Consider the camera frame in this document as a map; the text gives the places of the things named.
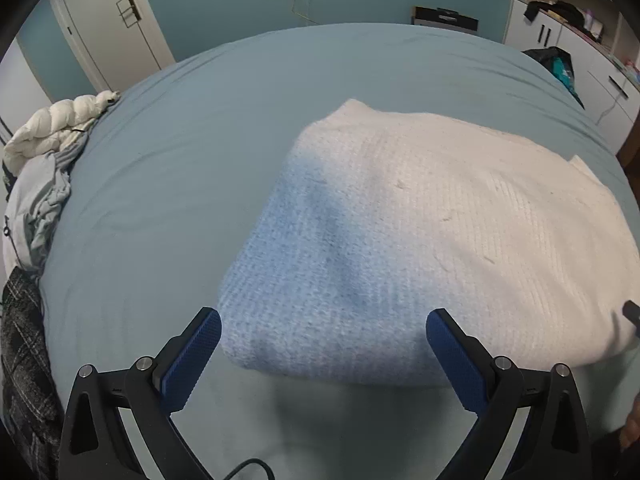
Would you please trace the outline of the person's right hand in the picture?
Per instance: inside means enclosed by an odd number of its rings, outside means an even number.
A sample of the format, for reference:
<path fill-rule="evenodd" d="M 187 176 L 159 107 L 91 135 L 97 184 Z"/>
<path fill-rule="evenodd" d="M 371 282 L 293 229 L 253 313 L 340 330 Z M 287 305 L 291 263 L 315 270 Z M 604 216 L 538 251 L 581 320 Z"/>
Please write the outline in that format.
<path fill-rule="evenodd" d="M 620 430 L 620 448 L 626 451 L 630 448 L 634 442 L 637 442 L 640 438 L 640 396 L 634 398 L 634 404 L 632 404 L 631 410 L 626 417 L 626 422 L 623 428 Z"/>

